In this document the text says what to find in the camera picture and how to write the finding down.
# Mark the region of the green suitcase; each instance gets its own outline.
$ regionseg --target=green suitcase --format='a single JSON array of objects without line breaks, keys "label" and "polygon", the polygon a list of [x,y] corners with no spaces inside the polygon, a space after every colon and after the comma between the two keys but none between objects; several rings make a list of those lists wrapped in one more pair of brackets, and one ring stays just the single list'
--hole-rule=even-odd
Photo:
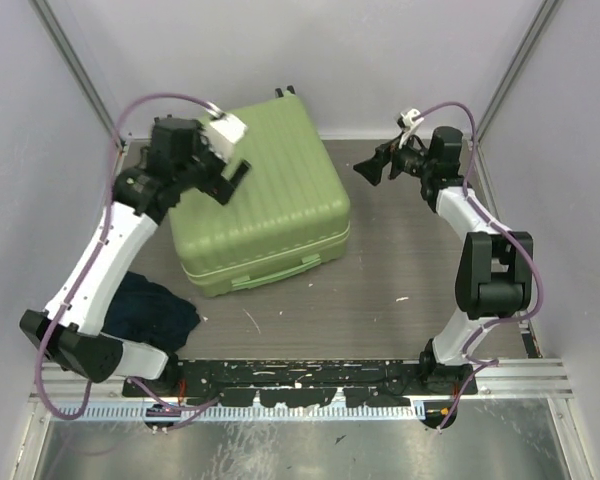
[{"label": "green suitcase", "polygon": [[191,190],[169,212],[182,267],[207,296],[307,271],[349,237],[349,197],[300,99],[287,91],[232,113],[249,128],[234,158],[251,170],[228,205]]}]

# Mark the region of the folded fabric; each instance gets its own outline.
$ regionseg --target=folded fabric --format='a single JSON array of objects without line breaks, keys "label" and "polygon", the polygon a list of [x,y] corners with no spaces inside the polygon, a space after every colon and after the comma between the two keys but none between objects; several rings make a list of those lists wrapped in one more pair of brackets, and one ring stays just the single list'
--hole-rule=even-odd
[{"label": "folded fabric", "polygon": [[127,272],[113,296],[102,331],[173,353],[200,323],[196,307],[143,275]]}]

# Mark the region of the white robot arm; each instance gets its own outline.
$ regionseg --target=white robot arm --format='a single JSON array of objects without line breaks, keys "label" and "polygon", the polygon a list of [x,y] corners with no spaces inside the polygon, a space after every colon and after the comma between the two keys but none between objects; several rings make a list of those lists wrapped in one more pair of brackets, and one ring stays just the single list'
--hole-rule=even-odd
[{"label": "white robot arm", "polygon": [[[221,205],[229,201],[250,166],[242,160],[229,180],[222,173],[245,132],[246,125],[230,114],[221,114],[206,126],[171,116],[155,119],[140,164],[116,178],[106,241],[54,330],[48,358],[93,382],[111,375],[157,380],[164,374],[168,353],[101,333],[105,315],[131,262],[180,194],[196,188]],[[36,347],[50,319],[64,306],[67,291],[87,268],[104,225],[103,213],[78,264],[45,309],[23,315],[20,328]]]},{"label": "white robot arm", "polygon": [[[373,158],[353,168],[374,186],[388,164],[390,180],[404,172],[419,178],[423,200],[464,241],[455,284],[457,308],[444,330],[421,353],[420,367],[423,380],[431,375],[466,377],[471,372],[471,354],[494,320],[511,317],[531,301],[531,269],[499,230],[509,232],[530,256],[533,240],[528,233],[511,232],[499,223],[459,175],[462,132],[438,127],[427,148],[414,135],[420,121],[417,110],[401,113],[398,125],[403,133],[378,146]],[[500,267],[494,270],[496,261]]]}]

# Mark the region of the gray wall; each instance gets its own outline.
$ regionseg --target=gray wall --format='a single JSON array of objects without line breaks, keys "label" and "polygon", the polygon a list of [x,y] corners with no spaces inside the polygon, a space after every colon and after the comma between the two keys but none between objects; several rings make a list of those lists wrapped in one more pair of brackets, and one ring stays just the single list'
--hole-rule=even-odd
[{"label": "gray wall", "polygon": [[411,105],[458,99],[481,114],[541,0],[48,2],[113,114],[153,91],[235,108],[293,83],[323,136],[376,139]]},{"label": "gray wall", "polygon": [[18,329],[90,238],[107,136],[24,0],[0,1],[0,480],[22,439],[34,349]]},{"label": "gray wall", "polygon": [[503,219],[536,239],[535,325],[600,465],[600,0],[563,3],[483,147]]}]

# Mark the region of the suitcase handle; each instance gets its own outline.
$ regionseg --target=suitcase handle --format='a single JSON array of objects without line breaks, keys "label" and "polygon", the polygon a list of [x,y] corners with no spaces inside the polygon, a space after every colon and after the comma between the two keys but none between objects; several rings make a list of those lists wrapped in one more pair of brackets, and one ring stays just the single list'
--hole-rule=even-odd
[{"label": "suitcase handle", "polygon": [[302,264],[291,267],[281,272],[272,273],[263,277],[251,279],[250,277],[240,277],[231,281],[233,290],[244,290],[246,288],[255,288],[260,285],[266,285],[267,283],[277,282],[278,280],[284,280],[285,278],[292,277],[298,273],[306,272],[307,270],[320,265],[322,259],[320,254],[309,255],[302,259]]}]

